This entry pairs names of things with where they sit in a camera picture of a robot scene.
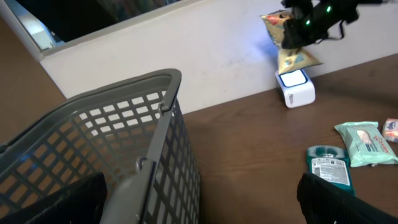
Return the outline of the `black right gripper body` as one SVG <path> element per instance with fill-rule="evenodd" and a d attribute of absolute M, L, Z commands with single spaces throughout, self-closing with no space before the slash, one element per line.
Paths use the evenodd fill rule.
<path fill-rule="evenodd" d="M 326 31 L 313 22 L 313 6 L 293 6 L 292 17 L 284 23 L 283 49 L 299 49 L 326 38 Z"/>

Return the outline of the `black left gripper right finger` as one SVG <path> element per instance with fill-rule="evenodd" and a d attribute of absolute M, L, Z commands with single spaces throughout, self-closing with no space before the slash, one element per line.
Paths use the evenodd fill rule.
<path fill-rule="evenodd" d="M 310 172 L 298 183 L 297 200 L 309 224 L 397 224 L 396 217 Z"/>

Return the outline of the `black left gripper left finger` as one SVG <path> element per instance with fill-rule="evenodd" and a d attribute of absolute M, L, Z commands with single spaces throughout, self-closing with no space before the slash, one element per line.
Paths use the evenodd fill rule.
<path fill-rule="evenodd" d="M 90 174 L 2 218 L 1 224 L 99 224 L 107 193 L 104 174 Z"/>

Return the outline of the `yellow snack bag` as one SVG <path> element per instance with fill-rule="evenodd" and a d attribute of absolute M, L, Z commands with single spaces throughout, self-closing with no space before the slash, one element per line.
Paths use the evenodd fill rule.
<path fill-rule="evenodd" d="M 279 10 L 261 16 L 271 41 L 278 48 L 279 75 L 322 64 L 318 58 L 303 47 L 288 45 L 287 21 L 293 18 L 293 13 L 288 10 Z"/>

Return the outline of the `teal mouthwash bottle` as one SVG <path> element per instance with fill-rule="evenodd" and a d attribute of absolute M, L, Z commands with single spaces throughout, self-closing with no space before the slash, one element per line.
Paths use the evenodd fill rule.
<path fill-rule="evenodd" d="M 306 158 L 309 172 L 355 195 L 346 150 L 336 146 L 312 146 L 307 149 Z"/>

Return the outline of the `mint green wipes pack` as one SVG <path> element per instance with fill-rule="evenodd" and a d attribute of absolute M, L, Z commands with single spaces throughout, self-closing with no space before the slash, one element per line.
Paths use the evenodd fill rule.
<path fill-rule="evenodd" d="M 397 165 L 397 156 L 378 126 L 377 121 L 346 122 L 335 126 L 348 151 L 351 167 Z"/>

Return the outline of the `small orange carton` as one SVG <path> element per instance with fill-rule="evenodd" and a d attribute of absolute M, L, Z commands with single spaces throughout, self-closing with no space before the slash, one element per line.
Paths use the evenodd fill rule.
<path fill-rule="evenodd" d="M 397 142 L 398 141 L 398 121 L 397 119 L 388 118 L 384 123 L 382 129 L 382 135 L 386 141 Z"/>

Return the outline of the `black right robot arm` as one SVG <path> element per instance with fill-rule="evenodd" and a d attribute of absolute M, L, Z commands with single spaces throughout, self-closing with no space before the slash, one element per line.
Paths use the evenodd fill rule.
<path fill-rule="evenodd" d="M 281 4 L 290 8 L 291 19 L 284 23 L 283 49 L 299 49 L 324 40 L 341 40 L 345 37 L 343 24 L 359 19 L 359 5 L 381 5 L 385 0 L 284 0 Z"/>

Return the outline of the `white barcode scanner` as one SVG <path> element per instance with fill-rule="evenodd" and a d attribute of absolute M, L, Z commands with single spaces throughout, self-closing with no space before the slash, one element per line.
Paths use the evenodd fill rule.
<path fill-rule="evenodd" d="M 286 107 L 296 108 L 315 101 L 315 86 L 304 70 L 295 70 L 281 75 L 276 71 L 275 78 Z"/>

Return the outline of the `grey plastic basket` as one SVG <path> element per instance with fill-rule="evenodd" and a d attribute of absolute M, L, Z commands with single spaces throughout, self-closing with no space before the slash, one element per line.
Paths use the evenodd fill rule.
<path fill-rule="evenodd" d="M 70 98 L 1 145 L 1 219 L 102 172 L 100 223 L 198 223 L 201 177 L 162 69 Z"/>

